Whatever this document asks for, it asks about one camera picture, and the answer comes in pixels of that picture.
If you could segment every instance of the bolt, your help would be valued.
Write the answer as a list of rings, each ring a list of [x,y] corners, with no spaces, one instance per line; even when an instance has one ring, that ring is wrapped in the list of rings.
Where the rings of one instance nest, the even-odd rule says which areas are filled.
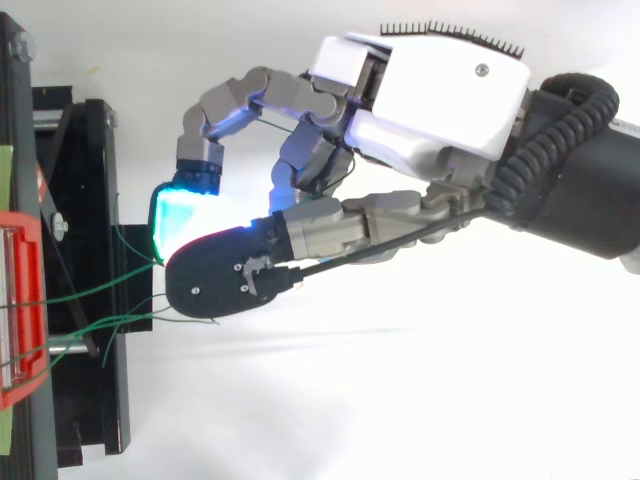
[[[16,33],[11,42],[11,55],[21,62],[31,62],[36,58],[36,42],[29,32]]]
[[[57,242],[61,242],[64,239],[64,234],[69,231],[69,224],[65,222],[64,217],[60,212],[56,212],[51,215],[51,232],[53,238]]]
[[[114,129],[118,128],[118,112],[115,110],[109,110],[106,118],[107,127]]]
[[[489,67],[486,63],[481,63],[476,67],[476,75],[479,77],[486,77],[489,75]]]

